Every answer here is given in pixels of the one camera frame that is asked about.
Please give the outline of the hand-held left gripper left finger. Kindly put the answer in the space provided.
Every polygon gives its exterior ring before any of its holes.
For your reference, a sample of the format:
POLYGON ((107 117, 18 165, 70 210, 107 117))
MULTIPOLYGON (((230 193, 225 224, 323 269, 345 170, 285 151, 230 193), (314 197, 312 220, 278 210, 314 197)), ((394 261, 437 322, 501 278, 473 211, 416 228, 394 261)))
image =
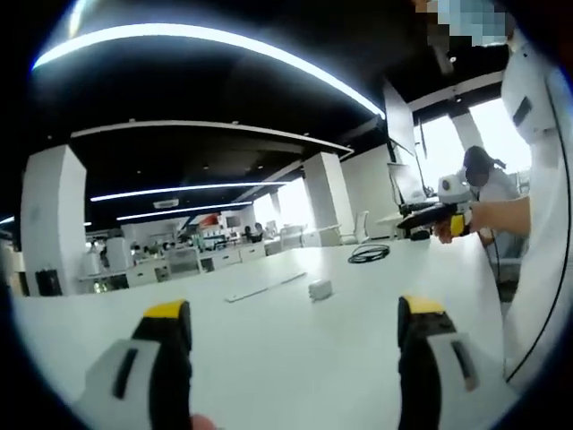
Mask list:
POLYGON ((191 310, 154 305, 90 366, 74 411, 89 429, 192 429, 191 310))

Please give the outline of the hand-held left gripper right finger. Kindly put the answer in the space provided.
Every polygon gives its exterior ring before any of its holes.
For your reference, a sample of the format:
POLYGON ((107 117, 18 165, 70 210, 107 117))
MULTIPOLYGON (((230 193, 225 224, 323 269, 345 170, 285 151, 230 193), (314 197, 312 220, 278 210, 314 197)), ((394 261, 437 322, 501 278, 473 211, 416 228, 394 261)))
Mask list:
POLYGON ((479 378, 467 342, 443 306, 398 300, 400 429, 476 429, 479 378))

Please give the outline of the person's right hand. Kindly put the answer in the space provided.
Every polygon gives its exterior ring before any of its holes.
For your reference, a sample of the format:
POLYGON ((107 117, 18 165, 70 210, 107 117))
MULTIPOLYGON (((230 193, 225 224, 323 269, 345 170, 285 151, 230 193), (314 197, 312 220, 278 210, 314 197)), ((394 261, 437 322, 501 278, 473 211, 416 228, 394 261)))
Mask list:
MULTIPOLYGON (((469 233, 467 234, 467 236, 477 232, 481 227, 482 225, 480 224, 479 217, 474 215, 474 212, 470 210, 470 226, 469 226, 469 233)), ((443 244, 449 244, 455 238, 461 237, 461 236, 447 236, 446 234, 441 233, 440 221, 433 226, 433 233, 443 244)))

